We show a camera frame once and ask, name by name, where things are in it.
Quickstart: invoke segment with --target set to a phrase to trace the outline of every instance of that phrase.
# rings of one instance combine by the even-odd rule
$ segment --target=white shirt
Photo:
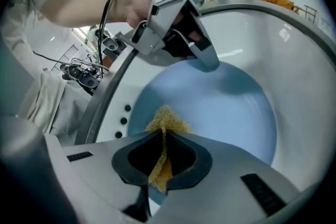
[[[34,122],[48,134],[54,120],[58,104],[66,82],[60,77],[43,72],[42,66],[28,43],[25,25],[29,14],[38,11],[46,0],[9,0],[3,12],[0,33],[10,52],[34,78],[35,82],[27,89],[25,105],[28,103],[26,119]]]

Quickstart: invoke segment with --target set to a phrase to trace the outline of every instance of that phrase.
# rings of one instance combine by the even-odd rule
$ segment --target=blue sink bottom
[[[163,105],[198,135],[238,146],[271,164],[277,140],[275,117],[261,86],[239,68],[221,62],[207,72],[198,60],[166,68],[141,92],[128,135],[143,132]]]

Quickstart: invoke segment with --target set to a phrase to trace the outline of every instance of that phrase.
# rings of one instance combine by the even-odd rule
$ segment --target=black cable
[[[107,15],[108,15],[108,12],[111,8],[112,3],[113,3],[113,0],[107,0],[106,1],[105,7],[104,7],[104,10],[103,10],[103,14],[101,16],[100,25],[99,25],[98,57],[99,57],[99,61],[100,61],[101,65],[103,64],[102,53],[101,53],[101,42],[102,42],[102,39],[103,39],[103,34],[104,34]]]

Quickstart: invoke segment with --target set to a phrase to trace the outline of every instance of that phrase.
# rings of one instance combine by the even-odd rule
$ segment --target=yellow sponge
[[[190,126],[180,119],[168,106],[162,106],[155,113],[154,119],[148,124],[145,131],[154,132],[162,130],[162,154],[157,161],[152,173],[148,177],[148,183],[159,191],[166,193],[166,184],[173,177],[172,167],[167,158],[166,130],[176,132],[193,133]]]

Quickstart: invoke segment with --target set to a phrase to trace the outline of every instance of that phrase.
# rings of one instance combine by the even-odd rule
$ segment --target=person
[[[61,145],[73,145],[77,128],[90,101],[90,95],[74,81],[65,81],[43,72],[36,63],[27,41],[25,25],[34,12],[61,27],[82,27],[100,23],[107,0],[9,0],[0,23],[1,38],[10,53],[34,78],[27,89],[24,104],[29,106],[25,119],[36,124],[44,134],[58,137]],[[147,18],[152,0],[116,0],[108,12],[107,23],[127,22],[135,28]],[[179,14],[175,22],[183,18]],[[197,41],[197,32],[189,35]]]

